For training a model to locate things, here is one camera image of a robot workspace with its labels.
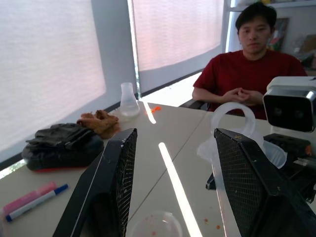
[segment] roller shade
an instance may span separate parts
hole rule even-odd
[[[203,69],[223,52],[224,0],[132,0],[141,92]]]
[[[120,101],[135,85],[127,2],[0,1],[0,162],[58,122]]]

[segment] man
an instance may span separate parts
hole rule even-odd
[[[257,119],[266,119],[263,94],[271,80],[277,76],[306,76],[296,58],[267,50],[276,20],[275,9],[261,2],[247,7],[236,21],[242,50],[213,58],[194,83],[193,99],[211,103],[211,111],[226,102],[243,103]]]

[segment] plastic bottle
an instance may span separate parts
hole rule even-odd
[[[122,83],[120,86],[122,88],[122,96],[119,108],[121,114],[126,117],[133,117],[138,115],[139,106],[133,92],[133,84],[125,82]]]
[[[50,182],[42,187],[40,187],[37,190],[34,190],[23,197],[20,197],[19,199],[7,204],[2,209],[0,209],[0,216],[6,216],[10,214],[11,212],[19,209],[20,207],[34,201],[35,199],[38,199],[39,197],[49,193],[52,190],[55,190],[57,188],[56,184],[54,182]]]

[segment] white table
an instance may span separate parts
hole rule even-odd
[[[223,237],[223,223],[218,204],[216,191],[208,191],[205,184],[212,168],[209,162],[197,155],[200,143],[210,137],[210,117],[213,113],[208,112],[203,121],[199,124],[192,136],[186,142],[180,153],[173,161],[174,167],[182,183],[186,197],[191,206],[192,212],[197,221],[198,227],[203,237]],[[221,120],[222,128],[239,128],[244,126],[244,118],[225,115]],[[263,136],[268,135],[271,126],[265,120],[256,120],[256,130]],[[316,203],[313,202],[311,208],[316,210]],[[127,237],[131,237],[134,226],[138,221],[150,215],[151,212],[162,210],[171,212],[180,222],[183,230],[183,237],[190,237],[183,213],[179,207],[174,188],[172,186],[169,173],[166,171],[141,207],[129,221],[127,227]]]
[[[160,142],[167,144],[170,155],[174,159],[206,114],[205,111],[161,105],[161,110],[154,113],[156,124],[152,124],[143,103],[139,104],[141,108],[139,117],[121,124],[122,130],[131,127],[138,129],[129,217],[135,213],[166,170],[158,144]],[[12,223],[4,222],[6,234],[9,237],[51,237],[83,172],[84,169],[74,169],[35,173],[22,167],[1,179],[0,206],[50,181],[55,181],[58,186],[65,183],[70,186],[66,192],[36,207]]]

